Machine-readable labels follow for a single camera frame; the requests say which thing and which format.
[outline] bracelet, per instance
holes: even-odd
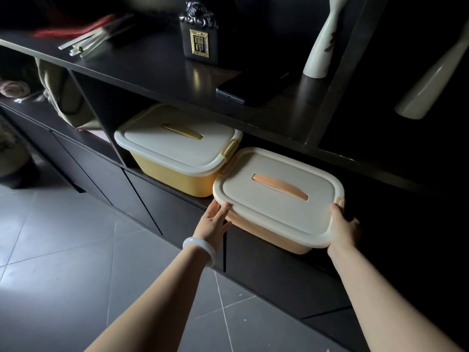
[[[210,254],[212,261],[208,262],[206,266],[212,267],[216,264],[217,253],[210,243],[198,237],[189,237],[189,238],[186,238],[184,242],[182,243],[182,249],[184,249],[184,247],[190,243],[203,248],[208,254]]]

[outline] tile floor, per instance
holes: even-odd
[[[0,351],[81,352],[179,250],[40,166],[0,186]],[[345,349],[206,268],[179,351]]]

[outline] hand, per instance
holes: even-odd
[[[207,211],[202,215],[193,237],[202,238],[218,251],[223,234],[231,226],[231,221],[223,224],[229,210],[230,203],[226,202],[223,207],[220,207],[220,204],[213,199],[207,207]]]
[[[332,225],[331,245],[327,249],[329,255],[331,255],[331,249],[356,247],[361,233],[358,220],[354,218],[348,222],[337,204],[331,204],[330,210]]]

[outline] forearm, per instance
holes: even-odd
[[[177,351],[209,259],[200,247],[184,248],[86,352]]]
[[[372,352],[462,351],[404,299],[356,248],[332,246],[329,255]]]

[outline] cabinet door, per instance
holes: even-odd
[[[163,237],[182,248],[184,240],[194,233],[204,210],[132,173],[128,173],[128,178],[148,208]],[[223,270],[223,245],[218,250],[216,268]]]
[[[79,147],[65,138],[57,136],[57,139],[106,195],[113,206],[141,222],[150,230],[159,233],[158,228],[120,166],[91,153],[85,148]]]
[[[68,181],[78,185],[83,190],[93,194],[103,201],[109,202],[101,190],[80,168],[70,154],[63,148],[51,131],[17,115],[14,112],[4,110],[12,122],[35,145],[36,149],[60,170]]]
[[[314,316],[303,321],[353,351],[370,352],[353,308]]]
[[[236,226],[226,235],[226,274],[300,319],[350,306],[339,280]]]

